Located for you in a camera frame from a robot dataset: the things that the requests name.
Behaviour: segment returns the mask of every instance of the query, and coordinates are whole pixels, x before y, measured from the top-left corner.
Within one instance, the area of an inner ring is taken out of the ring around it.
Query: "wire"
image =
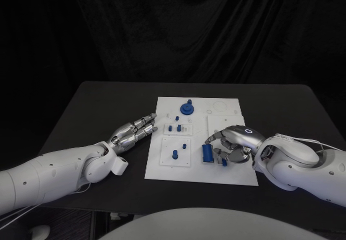
[[[22,213],[4,226],[1,226],[0,230],[3,230],[26,213],[29,213],[39,205],[32,207],[25,213]]]
[[[320,144],[320,145],[327,146],[329,148],[332,148],[332,149],[334,149],[334,150],[342,151],[339,148],[336,148],[336,147],[333,147],[333,146],[330,146],[330,145],[327,145],[327,144],[319,142],[317,140],[306,139],[306,138],[291,137],[291,136],[283,135],[283,134],[280,134],[280,133],[278,133],[277,135],[281,136],[281,137],[287,137],[287,138],[291,138],[291,139],[300,140],[300,141],[303,141],[303,142],[309,142],[309,143],[313,143],[313,144]]]
[[[89,183],[88,183],[88,187],[87,187],[87,189],[85,189],[84,191],[75,191],[75,192],[72,192],[71,194],[81,194],[81,193],[87,192],[87,190],[88,190],[89,187],[91,187],[91,184],[92,184],[92,183],[89,182]]]
[[[13,214],[10,214],[9,216],[6,216],[3,219],[0,219],[0,222],[7,219],[10,216],[13,216],[14,214],[17,214],[19,212],[22,212],[23,210],[26,210],[30,206],[23,207],[19,211],[16,211]]]

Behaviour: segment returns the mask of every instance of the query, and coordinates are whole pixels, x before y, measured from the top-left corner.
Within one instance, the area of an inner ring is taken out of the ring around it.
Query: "robotic hand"
[[[110,171],[121,175],[128,162],[118,154],[157,130],[156,116],[151,113],[123,125],[107,142],[49,152],[0,171],[0,215],[75,193],[85,184],[99,182]]]
[[[346,207],[346,152],[337,148],[314,150],[301,142],[326,145],[316,140],[281,134],[265,137],[249,127],[229,126],[205,141],[221,139],[231,153],[215,153],[232,163],[245,163],[254,155],[252,168],[284,190],[303,188],[320,199]]]

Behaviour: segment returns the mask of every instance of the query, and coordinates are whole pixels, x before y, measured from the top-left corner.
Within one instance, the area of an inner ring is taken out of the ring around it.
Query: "blue knob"
[[[173,159],[179,159],[179,151],[177,150],[173,151],[173,156],[172,157],[173,157]]]
[[[228,166],[228,161],[226,159],[222,158],[222,166],[226,167]]]
[[[185,103],[180,107],[180,112],[183,115],[190,115],[195,111],[193,101],[189,99],[187,103]]]

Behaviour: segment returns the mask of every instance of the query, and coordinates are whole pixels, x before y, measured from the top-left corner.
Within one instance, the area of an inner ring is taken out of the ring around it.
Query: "blue part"
[[[226,159],[222,158],[222,166],[226,167],[228,166],[228,161]]]
[[[203,144],[202,150],[203,150],[203,162],[213,163],[215,159],[213,159],[212,145]]]
[[[173,156],[172,157],[173,157],[173,159],[179,159],[179,151],[177,150],[173,151]]]
[[[185,103],[180,107],[180,112],[183,115],[190,115],[195,111],[193,101],[189,99],[187,103]]]

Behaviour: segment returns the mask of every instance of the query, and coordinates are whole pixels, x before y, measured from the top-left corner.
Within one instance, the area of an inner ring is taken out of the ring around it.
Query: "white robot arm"
[[[153,113],[121,126],[108,142],[46,153],[0,171],[0,215],[59,199],[82,185],[99,182],[110,171],[121,175],[128,162],[117,154],[157,130],[156,116]]]
[[[346,152],[327,149],[319,153],[296,139],[277,134],[265,137],[249,127],[231,126],[205,141],[221,139],[231,153],[215,148],[215,153],[234,163],[244,163],[254,155],[252,168],[284,190],[304,189],[320,199],[346,207]]]

